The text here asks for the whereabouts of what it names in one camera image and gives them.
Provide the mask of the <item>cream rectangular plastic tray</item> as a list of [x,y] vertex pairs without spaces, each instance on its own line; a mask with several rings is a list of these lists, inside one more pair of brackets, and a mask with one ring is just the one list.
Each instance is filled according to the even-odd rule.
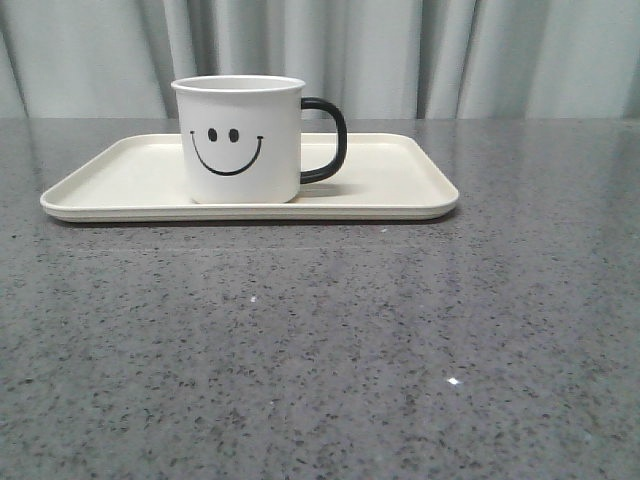
[[352,133],[343,168],[301,187],[285,204],[197,204],[185,191],[177,134],[122,139],[40,198],[68,222],[426,220],[456,206],[459,192],[411,138]]

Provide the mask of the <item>grey pleated curtain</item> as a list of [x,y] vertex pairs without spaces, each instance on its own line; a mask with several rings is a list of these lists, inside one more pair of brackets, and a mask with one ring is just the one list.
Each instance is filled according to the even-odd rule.
[[352,119],[635,118],[635,1],[5,1],[1,114],[173,118],[270,74]]

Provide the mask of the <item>white smiley mug black handle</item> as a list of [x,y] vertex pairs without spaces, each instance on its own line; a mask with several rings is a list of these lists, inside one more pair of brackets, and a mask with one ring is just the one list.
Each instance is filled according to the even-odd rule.
[[[286,203],[304,184],[335,175],[348,147],[347,126],[331,102],[305,97],[301,79],[217,75],[177,79],[175,92],[190,197],[204,204]],[[301,168],[302,113],[332,117],[335,154]]]

